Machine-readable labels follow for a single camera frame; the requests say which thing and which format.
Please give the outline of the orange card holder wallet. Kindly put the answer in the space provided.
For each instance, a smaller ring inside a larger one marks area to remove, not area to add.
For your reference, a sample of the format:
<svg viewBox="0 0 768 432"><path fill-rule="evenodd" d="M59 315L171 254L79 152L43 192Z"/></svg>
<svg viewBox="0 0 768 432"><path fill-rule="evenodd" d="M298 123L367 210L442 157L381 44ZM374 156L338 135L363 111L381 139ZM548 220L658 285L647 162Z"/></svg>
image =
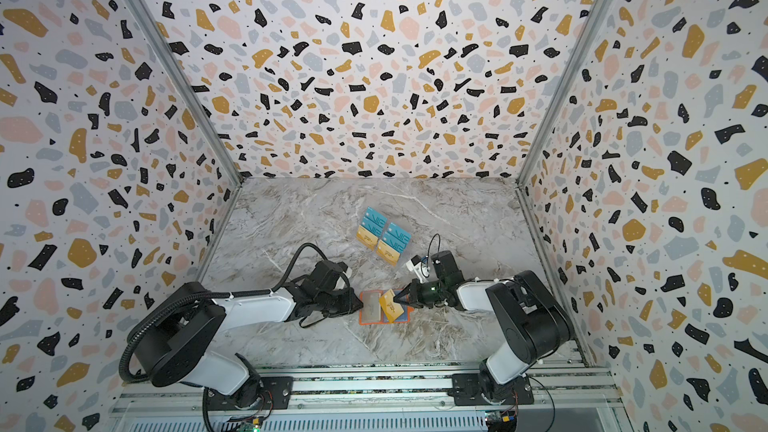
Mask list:
<svg viewBox="0 0 768 432"><path fill-rule="evenodd" d="M399 289L367 290L360 293L363 308L359 311L360 325L408 323L413 308L394 301Z"/></svg>

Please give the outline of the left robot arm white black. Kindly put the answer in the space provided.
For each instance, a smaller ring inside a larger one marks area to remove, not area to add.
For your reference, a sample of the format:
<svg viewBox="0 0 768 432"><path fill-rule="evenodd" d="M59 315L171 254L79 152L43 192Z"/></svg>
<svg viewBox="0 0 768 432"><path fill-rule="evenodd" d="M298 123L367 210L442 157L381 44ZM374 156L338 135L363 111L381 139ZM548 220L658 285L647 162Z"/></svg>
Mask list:
<svg viewBox="0 0 768 432"><path fill-rule="evenodd" d="M234 397L255 394L261 376L245 357L215 351L224 331L258 323L301 322L351 315L363 302L343 262L319 261L314 270L276 289L214 292L199 282L182 285L128 335L118 366L125 382L155 387L183 383Z"/></svg>

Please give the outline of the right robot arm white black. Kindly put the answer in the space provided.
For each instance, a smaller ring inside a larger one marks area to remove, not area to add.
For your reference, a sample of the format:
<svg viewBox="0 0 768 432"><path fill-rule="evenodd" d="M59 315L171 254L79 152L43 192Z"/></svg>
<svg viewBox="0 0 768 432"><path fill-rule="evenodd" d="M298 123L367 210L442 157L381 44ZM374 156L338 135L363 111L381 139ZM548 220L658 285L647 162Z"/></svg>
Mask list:
<svg viewBox="0 0 768 432"><path fill-rule="evenodd" d="M478 393L486 401L506 400L513 394L514 381L574 338L566 312L536 273L526 270L507 279L468 280L448 250L433 254L429 262L435 279L412 280L393 301L412 308L494 314L504 342L479 366Z"/></svg>

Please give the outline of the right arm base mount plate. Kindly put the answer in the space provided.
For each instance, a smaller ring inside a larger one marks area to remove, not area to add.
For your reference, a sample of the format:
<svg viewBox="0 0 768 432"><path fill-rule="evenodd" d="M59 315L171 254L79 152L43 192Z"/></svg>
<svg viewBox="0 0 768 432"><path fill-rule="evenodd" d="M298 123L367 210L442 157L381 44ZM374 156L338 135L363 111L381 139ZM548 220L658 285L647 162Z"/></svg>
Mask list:
<svg viewBox="0 0 768 432"><path fill-rule="evenodd" d="M531 405L532 387L526 377L499 385L485 372L453 374L448 395L457 406Z"/></svg>

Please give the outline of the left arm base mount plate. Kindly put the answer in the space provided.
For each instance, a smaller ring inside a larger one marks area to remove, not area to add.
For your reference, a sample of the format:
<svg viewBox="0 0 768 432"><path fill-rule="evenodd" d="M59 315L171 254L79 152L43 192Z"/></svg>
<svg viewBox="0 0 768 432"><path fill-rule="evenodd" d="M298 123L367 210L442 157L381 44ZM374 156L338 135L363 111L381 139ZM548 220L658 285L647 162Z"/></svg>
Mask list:
<svg viewBox="0 0 768 432"><path fill-rule="evenodd" d="M262 376L259 380L248 379L232 395L209 390L203 396L209 411L241 411L249 414L286 410L294 379L292 376Z"/></svg>

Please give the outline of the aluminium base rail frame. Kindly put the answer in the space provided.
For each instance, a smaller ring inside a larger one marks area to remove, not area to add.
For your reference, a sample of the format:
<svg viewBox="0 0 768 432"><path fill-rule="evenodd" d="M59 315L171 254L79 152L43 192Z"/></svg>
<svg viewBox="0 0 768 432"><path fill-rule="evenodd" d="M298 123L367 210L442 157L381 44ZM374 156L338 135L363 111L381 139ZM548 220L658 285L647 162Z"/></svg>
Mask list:
<svg viewBox="0 0 768 432"><path fill-rule="evenodd" d="M183 385L129 386L106 419L107 431L630 431L610 373L564 362L526 372L531 405L457 406L448 395L462 365L265 369L292 376L286 410L209 411L205 391Z"/></svg>

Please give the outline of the aluminium corner post right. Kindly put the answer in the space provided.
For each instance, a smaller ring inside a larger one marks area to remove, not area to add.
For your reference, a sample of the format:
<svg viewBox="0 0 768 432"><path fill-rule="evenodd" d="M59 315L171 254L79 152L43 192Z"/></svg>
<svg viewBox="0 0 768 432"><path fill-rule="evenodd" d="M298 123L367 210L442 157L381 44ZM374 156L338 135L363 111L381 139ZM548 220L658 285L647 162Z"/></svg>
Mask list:
<svg viewBox="0 0 768 432"><path fill-rule="evenodd" d="M610 10L613 0L595 0L589 16L584 23L583 30L575 43L568 62L561 74L561 80L558 82L555 92L552 96L548 108L541 120L534 137L530 150L523 163L521 172L516 179L519 188L524 187L526 181L532 176L534 166L536 165L538 155L543 151L549 134L548 130L553 126L559 110L564 105L569 90L576 77L579 75L581 66L591 49L592 43L600 32L602 24L607 13Z"/></svg>

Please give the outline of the aluminium corner post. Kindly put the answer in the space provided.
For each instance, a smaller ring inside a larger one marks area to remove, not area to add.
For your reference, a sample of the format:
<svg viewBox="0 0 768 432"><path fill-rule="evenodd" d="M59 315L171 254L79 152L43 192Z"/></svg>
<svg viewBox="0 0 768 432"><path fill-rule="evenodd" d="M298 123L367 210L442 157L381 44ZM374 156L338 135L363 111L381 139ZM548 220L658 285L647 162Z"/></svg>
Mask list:
<svg viewBox="0 0 768 432"><path fill-rule="evenodd" d="M584 23L583 30L575 43L568 62L561 74L561 80L558 82L555 92L552 96L548 108L541 120L534 137L530 150L523 163L521 172L516 179L519 188L524 187L526 181L532 176L534 166L536 165L538 155L543 151L549 134L548 130L553 126L559 110L564 105L569 90L576 77L579 75L581 66L591 49L592 43L600 32L602 24L607 13L610 10L613 0L595 0L589 16Z"/></svg>
<svg viewBox="0 0 768 432"><path fill-rule="evenodd" d="M144 0L123 1L126 8L131 12L136 23L146 36L146 39L155 52L159 62L166 70L171 83L188 106L197 125L201 128L203 136L216 156L217 163L223 169L226 176L233 180L235 188L240 188L243 182L242 176L236 170L234 162L227 152L223 142L218 137L214 126L204 112L203 107L197 99L196 94L193 92L192 86L189 84L180 64L174 58L173 52L158 28L146 3Z"/></svg>

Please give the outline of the aluminium corner post left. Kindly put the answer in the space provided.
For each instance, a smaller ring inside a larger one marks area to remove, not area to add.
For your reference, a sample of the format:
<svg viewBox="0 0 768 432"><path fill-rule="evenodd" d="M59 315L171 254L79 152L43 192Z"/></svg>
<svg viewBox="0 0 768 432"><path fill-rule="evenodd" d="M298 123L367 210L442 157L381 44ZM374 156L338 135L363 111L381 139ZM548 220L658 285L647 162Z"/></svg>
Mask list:
<svg viewBox="0 0 768 432"><path fill-rule="evenodd" d="M201 128L203 136L216 156L217 163L223 169L226 176L233 180L235 188L240 188L243 182L242 176L236 170L234 162L227 152L223 142L218 137L214 126L204 112L203 107L197 99L196 94L193 92L192 86L189 84L180 64L174 58L173 52L158 28L146 3L144 0L123 1L126 8L131 12L136 23L146 36L146 39L155 52L159 62L166 70L171 83L188 106L197 125Z"/></svg>

